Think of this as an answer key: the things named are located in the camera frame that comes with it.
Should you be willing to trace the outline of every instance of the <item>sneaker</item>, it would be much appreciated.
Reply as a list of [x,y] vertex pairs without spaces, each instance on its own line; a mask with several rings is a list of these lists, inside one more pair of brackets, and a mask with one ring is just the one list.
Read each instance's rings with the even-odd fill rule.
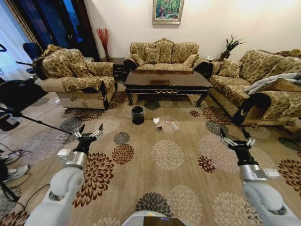
[[0,158],[4,160],[5,164],[10,164],[17,161],[20,158],[20,155],[16,153],[10,153],[9,155],[2,155]]
[[18,179],[21,176],[23,176],[25,173],[27,173],[29,170],[29,165],[24,165],[15,169],[9,169],[8,170],[8,176],[6,180],[3,182],[8,182],[10,180]]

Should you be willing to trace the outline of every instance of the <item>wooden coffee table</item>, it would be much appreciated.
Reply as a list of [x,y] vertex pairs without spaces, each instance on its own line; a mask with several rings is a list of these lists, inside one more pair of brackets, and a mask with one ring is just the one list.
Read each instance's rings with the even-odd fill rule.
[[138,73],[130,72],[124,83],[129,105],[131,94],[200,95],[197,106],[213,86],[198,72]]

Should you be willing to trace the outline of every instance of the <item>picture frame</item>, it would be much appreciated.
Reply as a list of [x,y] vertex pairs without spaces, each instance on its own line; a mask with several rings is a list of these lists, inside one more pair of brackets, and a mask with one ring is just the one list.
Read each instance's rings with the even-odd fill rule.
[[153,24],[180,24],[184,0],[153,0]]

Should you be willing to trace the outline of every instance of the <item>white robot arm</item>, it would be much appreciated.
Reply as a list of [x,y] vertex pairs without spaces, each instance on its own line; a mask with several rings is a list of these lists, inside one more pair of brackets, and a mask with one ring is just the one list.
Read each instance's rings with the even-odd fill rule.
[[261,169],[258,162],[251,156],[249,150],[255,139],[243,129],[248,141],[230,140],[225,138],[221,129],[222,140],[235,151],[240,167],[240,176],[243,180],[243,193],[246,199],[256,209],[264,226],[301,226],[301,221],[284,203],[281,194],[272,186],[264,183],[267,178],[276,178],[280,175],[276,169]]
[[62,149],[57,154],[64,162],[64,169],[57,172],[51,179],[50,188],[43,201],[33,210],[25,226],[67,226],[72,203],[76,193],[84,181],[83,170],[90,144],[101,137],[103,125],[92,134],[81,134],[83,125],[75,135],[79,140],[73,151]]

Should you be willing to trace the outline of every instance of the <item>black tripod leg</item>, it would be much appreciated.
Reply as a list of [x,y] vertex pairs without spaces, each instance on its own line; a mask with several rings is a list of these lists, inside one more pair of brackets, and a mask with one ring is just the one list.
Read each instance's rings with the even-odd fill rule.
[[5,111],[5,112],[7,112],[7,113],[11,113],[11,114],[12,114],[13,116],[15,116],[15,117],[22,117],[22,118],[28,119],[28,120],[30,120],[30,121],[34,121],[34,122],[36,122],[36,123],[38,123],[38,124],[41,124],[41,125],[44,125],[44,126],[48,126],[48,127],[50,127],[50,128],[59,130],[59,131],[64,132],[64,133],[68,133],[69,135],[72,134],[71,132],[65,131],[65,130],[63,130],[63,129],[59,129],[59,128],[50,126],[50,125],[48,125],[48,124],[45,124],[45,123],[43,123],[42,121],[38,121],[38,120],[35,120],[35,119],[32,119],[32,118],[29,118],[29,117],[27,117],[27,116],[24,116],[21,112],[16,112],[16,111],[14,111],[14,110],[5,109],[5,108],[3,108],[3,107],[0,107],[0,110],[3,110],[3,111]]
[[59,128],[56,128],[56,127],[50,126],[50,125],[48,125],[48,124],[45,124],[45,123],[43,123],[42,121],[38,121],[38,120],[35,120],[35,119],[31,119],[31,118],[28,118],[28,117],[26,117],[26,116],[24,116],[24,115],[21,115],[21,117],[23,117],[23,118],[25,118],[25,119],[28,119],[28,120],[31,120],[31,121],[34,121],[34,122],[36,122],[36,123],[38,123],[38,124],[41,124],[41,125],[48,126],[48,127],[50,127],[50,128],[53,128],[53,129],[59,130],[59,131],[61,131],[61,132],[68,133],[69,135],[71,135],[71,134],[72,134],[72,133],[70,133],[70,132],[67,132],[67,131],[65,131],[65,130],[63,130],[63,129],[59,129]]

